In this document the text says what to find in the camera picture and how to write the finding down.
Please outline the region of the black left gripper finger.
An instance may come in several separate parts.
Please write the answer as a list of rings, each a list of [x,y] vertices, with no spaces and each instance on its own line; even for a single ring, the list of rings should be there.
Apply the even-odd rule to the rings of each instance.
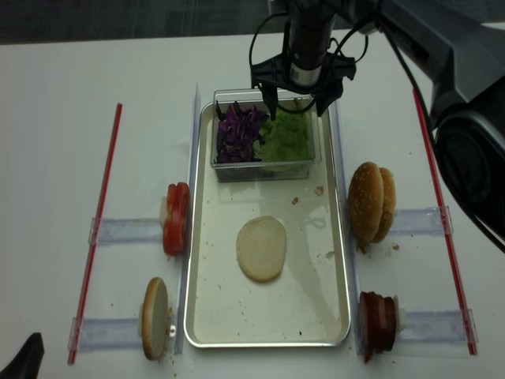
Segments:
[[[43,356],[43,337],[40,332],[34,332],[27,338],[13,360],[1,371],[1,379],[36,379]]]

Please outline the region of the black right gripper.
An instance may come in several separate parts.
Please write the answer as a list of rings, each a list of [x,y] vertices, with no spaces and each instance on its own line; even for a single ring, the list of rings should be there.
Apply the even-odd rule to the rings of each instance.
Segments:
[[[275,120],[278,88],[311,94],[321,116],[342,96],[342,79],[353,79],[353,58],[328,51],[336,14],[325,1],[292,1],[287,11],[282,52],[264,62],[251,64],[251,82],[260,88],[264,104]]]

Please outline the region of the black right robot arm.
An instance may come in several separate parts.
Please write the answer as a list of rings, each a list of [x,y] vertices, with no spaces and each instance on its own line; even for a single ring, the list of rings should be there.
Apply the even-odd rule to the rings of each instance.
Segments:
[[[356,60],[331,51],[336,17],[352,32],[382,32],[401,64],[433,85],[421,116],[439,172],[462,211],[504,247],[504,33],[434,1],[293,1],[282,52],[250,65],[270,111],[277,91],[310,95],[324,112],[353,78]]]

